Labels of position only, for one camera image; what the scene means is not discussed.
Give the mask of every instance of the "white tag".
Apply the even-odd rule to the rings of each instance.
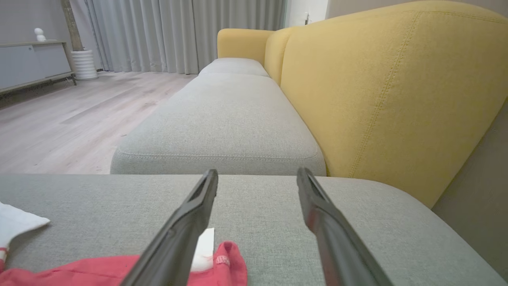
[[[213,239],[215,228],[207,228],[199,236],[190,271],[205,271],[213,267]]]

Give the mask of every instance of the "gray curtain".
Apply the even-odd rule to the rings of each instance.
[[[282,0],[193,0],[200,70],[217,58],[217,33],[224,28],[283,28]]]
[[[222,28],[282,28],[285,0],[87,0],[104,70],[197,74]]]

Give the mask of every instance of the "cabinet door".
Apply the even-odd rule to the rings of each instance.
[[[43,79],[34,47],[0,47],[0,89]]]
[[[70,72],[69,62],[61,43],[34,46],[45,77]]]

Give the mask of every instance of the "red cloth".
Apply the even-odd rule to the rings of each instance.
[[[0,273],[0,285],[119,285],[138,258],[136,255],[83,259],[39,273],[9,269]],[[191,272],[187,285],[246,286],[247,267],[238,246],[231,241],[221,243],[213,255],[213,268]]]

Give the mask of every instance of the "gray fabric upholstery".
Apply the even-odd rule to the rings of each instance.
[[[199,175],[0,176],[0,200],[51,219],[21,235],[7,266],[41,271],[82,258],[139,254]],[[318,178],[395,285],[506,285],[448,225],[385,184]],[[251,285],[323,285],[292,176],[219,176],[215,246],[240,248]]]
[[[191,81],[118,146],[112,174],[293,175],[325,161],[298,113],[269,77],[209,73]]]
[[[216,59],[202,69],[199,74],[207,73],[251,74],[270,77],[258,61],[241,58]]]

